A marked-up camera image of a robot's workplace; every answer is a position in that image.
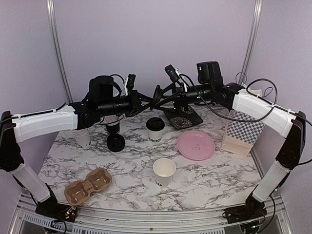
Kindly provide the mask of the white paper cup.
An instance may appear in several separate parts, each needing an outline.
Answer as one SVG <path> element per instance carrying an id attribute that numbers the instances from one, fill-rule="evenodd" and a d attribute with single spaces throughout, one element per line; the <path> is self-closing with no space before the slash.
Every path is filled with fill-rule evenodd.
<path id="1" fill-rule="evenodd" d="M 159 158 L 153 163 L 156 184 L 166 187 L 176 172 L 176 164 L 168 158 Z"/>
<path id="2" fill-rule="evenodd" d="M 160 131 L 152 131 L 152 130 L 148 129 L 148 138 L 149 138 L 149 141 L 153 145 L 158 145 L 158 144 L 161 143 L 162 135 L 163 135 L 162 130 L 160 130 Z"/>

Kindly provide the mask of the pink plate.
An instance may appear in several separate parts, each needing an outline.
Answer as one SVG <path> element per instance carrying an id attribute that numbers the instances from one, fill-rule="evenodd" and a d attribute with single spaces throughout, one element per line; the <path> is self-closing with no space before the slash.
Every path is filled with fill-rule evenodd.
<path id="1" fill-rule="evenodd" d="M 202 161 L 215 153 L 215 143 L 202 131 L 186 131 L 177 138 L 175 150 L 190 160 Z"/>

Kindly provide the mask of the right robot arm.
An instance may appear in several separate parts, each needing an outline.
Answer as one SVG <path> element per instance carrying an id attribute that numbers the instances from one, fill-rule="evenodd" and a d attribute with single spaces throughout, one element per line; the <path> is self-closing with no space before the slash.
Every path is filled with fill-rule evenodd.
<path id="1" fill-rule="evenodd" d="M 152 107 L 162 110 L 162 105 L 175 102 L 186 106 L 198 101 L 212 101 L 228 110 L 235 110 L 253 117 L 254 122 L 262 122 L 276 137 L 280 137 L 282 145 L 272 166 L 268 169 L 255 189 L 250 193 L 242 206 L 242 215 L 252 218 L 260 211 L 260 205 L 280 188 L 291 171 L 300 166 L 300 158 L 305 147 L 306 115 L 303 112 L 292 112 L 277 103 L 266 100 L 251 91 L 248 87 L 231 82 L 224 84 L 218 62 L 202 62 L 197 64 L 199 85 L 184 88 L 184 79 L 172 65 L 164 68 L 172 84 L 165 89 L 156 87 Z"/>

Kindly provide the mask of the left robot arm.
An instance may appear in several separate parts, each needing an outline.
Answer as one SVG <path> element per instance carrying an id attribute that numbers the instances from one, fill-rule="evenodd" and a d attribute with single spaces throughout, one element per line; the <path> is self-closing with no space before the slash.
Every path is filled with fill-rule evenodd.
<path id="1" fill-rule="evenodd" d="M 82 101 L 64 104 L 56 109 L 30 114 L 2 113 L 0 118 L 0 168 L 26 188 L 51 217 L 62 209 L 54 193 L 26 163 L 19 143 L 67 130 L 83 130 L 100 122 L 102 117 L 132 117 L 150 107 L 152 98 L 134 89 L 135 75 L 130 74 L 120 88 L 112 76 L 90 80 L 89 91 Z"/>

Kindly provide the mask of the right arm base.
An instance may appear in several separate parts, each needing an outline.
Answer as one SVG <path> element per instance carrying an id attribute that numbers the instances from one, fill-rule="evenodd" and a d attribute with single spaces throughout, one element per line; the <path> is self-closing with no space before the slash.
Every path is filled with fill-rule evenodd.
<path id="1" fill-rule="evenodd" d="M 226 208 L 222 214 L 223 218 L 227 219 L 228 224 L 265 217 L 266 215 L 267 210 L 264 205 L 260 205 L 260 207 L 254 207 L 246 204 Z"/>

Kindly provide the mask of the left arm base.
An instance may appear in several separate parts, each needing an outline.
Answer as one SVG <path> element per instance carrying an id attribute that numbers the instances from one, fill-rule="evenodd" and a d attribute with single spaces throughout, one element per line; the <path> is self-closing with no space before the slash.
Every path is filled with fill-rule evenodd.
<path id="1" fill-rule="evenodd" d="M 70 205 L 59 203 L 38 203 L 35 212 L 39 215 L 57 219 L 58 221 L 68 221 L 74 223 L 77 211 L 72 209 Z"/>

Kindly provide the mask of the black patterned square plate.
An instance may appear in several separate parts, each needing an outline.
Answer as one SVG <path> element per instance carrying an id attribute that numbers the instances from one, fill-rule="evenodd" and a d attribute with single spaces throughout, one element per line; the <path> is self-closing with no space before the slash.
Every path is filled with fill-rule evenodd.
<path id="1" fill-rule="evenodd" d="M 193 127 L 203 122 L 203 119 L 190 106 L 187 111 L 182 108 L 178 113 L 164 111 L 164 114 L 170 124 L 178 130 Z"/>

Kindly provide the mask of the black cup holding straws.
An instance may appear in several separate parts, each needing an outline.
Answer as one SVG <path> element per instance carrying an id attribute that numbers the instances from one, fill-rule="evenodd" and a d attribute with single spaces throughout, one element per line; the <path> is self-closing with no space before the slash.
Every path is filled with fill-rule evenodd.
<path id="1" fill-rule="evenodd" d="M 106 124 L 106 129 L 108 134 L 112 135 L 112 134 L 118 134 L 120 132 L 120 123 L 116 122 L 113 124 Z"/>

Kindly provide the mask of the stack of black lids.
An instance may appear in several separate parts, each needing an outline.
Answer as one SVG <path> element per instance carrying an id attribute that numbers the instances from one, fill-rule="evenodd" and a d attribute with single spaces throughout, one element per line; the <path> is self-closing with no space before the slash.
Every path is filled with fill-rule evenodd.
<path id="1" fill-rule="evenodd" d="M 107 147 L 112 152 L 120 152 L 125 147 L 125 139 L 120 134 L 111 134 L 107 137 Z"/>

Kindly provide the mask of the stack of white paper cups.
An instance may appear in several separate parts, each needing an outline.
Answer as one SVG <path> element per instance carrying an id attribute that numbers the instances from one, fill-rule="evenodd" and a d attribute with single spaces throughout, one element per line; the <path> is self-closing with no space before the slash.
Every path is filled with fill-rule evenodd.
<path id="1" fill-rule="evenodd" d="M 72 130 L 73 137 L 75 138 L 78 146 L 82 149 L 89 149 L 91 146 L 89 129 Z"/>

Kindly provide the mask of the checkered paper bag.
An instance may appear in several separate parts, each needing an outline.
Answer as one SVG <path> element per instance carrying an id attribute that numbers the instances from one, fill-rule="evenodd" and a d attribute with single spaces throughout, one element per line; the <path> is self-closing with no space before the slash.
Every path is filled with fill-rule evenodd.
<path id="1" fill-rule="evenodd" d="M 237 121 L 227 121 L 221 149 L 247 157 L 265 124 L 260 121 L 250 123 L 254 119 L 253 117 L 235 110 L 231 110 L 228 117 Z"/>

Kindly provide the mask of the brown cardboard cup carrier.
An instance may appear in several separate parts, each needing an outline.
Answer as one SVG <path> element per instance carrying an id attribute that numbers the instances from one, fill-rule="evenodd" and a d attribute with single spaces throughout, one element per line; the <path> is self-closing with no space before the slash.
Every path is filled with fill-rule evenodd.
<path id="1" fill-rule="evenodd" d="M 79 206 L 87 201 L 91 193 L 98 193 L 108 188 L 113 182 L 112 176 L 104 168 L 91 171 L 84 180 L 69 184 L 64 195 L 67 201 L 74 206 Z"/>

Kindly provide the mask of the right aluminium post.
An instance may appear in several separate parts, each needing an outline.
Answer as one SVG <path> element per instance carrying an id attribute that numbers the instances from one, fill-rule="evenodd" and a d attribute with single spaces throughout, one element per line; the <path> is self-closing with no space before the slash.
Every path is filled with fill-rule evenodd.
<path id="1" fill-rule="evenodd" d="M 248 68 L 251 62 L 253 51 L 256 45 L 256 40 L 257 40 L 259 26 L 260 26 L 262 7 L 263 7 L 263 0 L 256 0 L 254 2 L 251 29 L 250 29 L 246 53 L 245 53 L 245 57 L 244 57 L 244 61 L 243 61 L 242 69 L 241 69 L 241 72 L 245 74 L 248 72 Z"/>

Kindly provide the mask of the aluminium post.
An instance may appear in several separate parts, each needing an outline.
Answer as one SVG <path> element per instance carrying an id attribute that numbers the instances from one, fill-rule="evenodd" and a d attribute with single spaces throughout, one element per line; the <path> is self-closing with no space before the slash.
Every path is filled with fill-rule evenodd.
<path id="1" fill-rule="evenodd" d="M 262 7 L 263 7 L 263 0 L 256 0 L 254 2 L 251 29 L 250 29 L 246 53 L 245 53 L 245 57 L 244 57 L 244 61 L 243 61 L 242 69 L 241 69 L 241 72 L 245 74 L 248 72 L 248 68 L 251 62 L 253 51 L 256 45 L 256 40 L 257 40 L 259 26 L 260 26 Z"/>
<path id="2" fill-rule="evenodd" d="M 64 88 L 65 96 L 67 98 L 68 102 L 73 102 L 73 96 L 70 90 L 69 81 L 67 78 L 63 57 L 61 53 L 61 46 L 59 41 L 59 34 L 58 34 L 58 28 L 57 28 L 57 20 L 56 20 L 56 14 L 55 14 L 55 6 L 53 0 L 47 0 L 47 13 L 48 13 L 48 19 L 50 23 L 50 31 L 52 36 L 52 41 L 54 45 L 54 51 L 56 55 L 56 60 L 58 64 L 58 69 L 61 77 L 61 82 Z"/>

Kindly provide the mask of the left aluminium post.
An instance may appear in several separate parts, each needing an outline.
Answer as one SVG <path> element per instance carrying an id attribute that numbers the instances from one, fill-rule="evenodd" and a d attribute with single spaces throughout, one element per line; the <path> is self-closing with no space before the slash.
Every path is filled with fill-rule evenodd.
<path id="1" fill-rule="evenodd" d="M 61 82 L 64 88 L 65 96 L 67 98 L 68 102 L 73 102 L 73 96 L 70 90 L 69 81 L 67 78 L 63 57 L 61 53 L 61 46 L 59 41 L 59 34 L 58 34 L 58 28 L 57 28 L 57 20 L 56 20 L 56 14 L 55 14 L 55 6 L 53 0 L 47 0 L 47 13 L 48 13 L 48 19 L 50 23 L 50 31 L 52 36 L 52 41 L 54 45 L 54 51 L 56 55 L 56 60 L 58 64 L 58 69 L 61 77 Z"/>

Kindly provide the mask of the aluminium front rail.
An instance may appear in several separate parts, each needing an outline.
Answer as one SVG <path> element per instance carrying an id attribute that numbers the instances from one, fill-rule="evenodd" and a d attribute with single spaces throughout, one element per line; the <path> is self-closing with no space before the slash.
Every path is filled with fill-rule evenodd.
<path id="1" fill-rule="evenodd" d="M 263 234 L 292 234 L 281 197 L 265 202 L 266 217 L 228 223 L 224 208 L 193 211 L 123 211 L 78 207 L 74 222 L 55 222 L 35 212 L 30 195 L 22 194 L 9 227 L 10 234 L 44 233 L 46 230 L 66 234 L 245 234 L 259 224 Z"/>

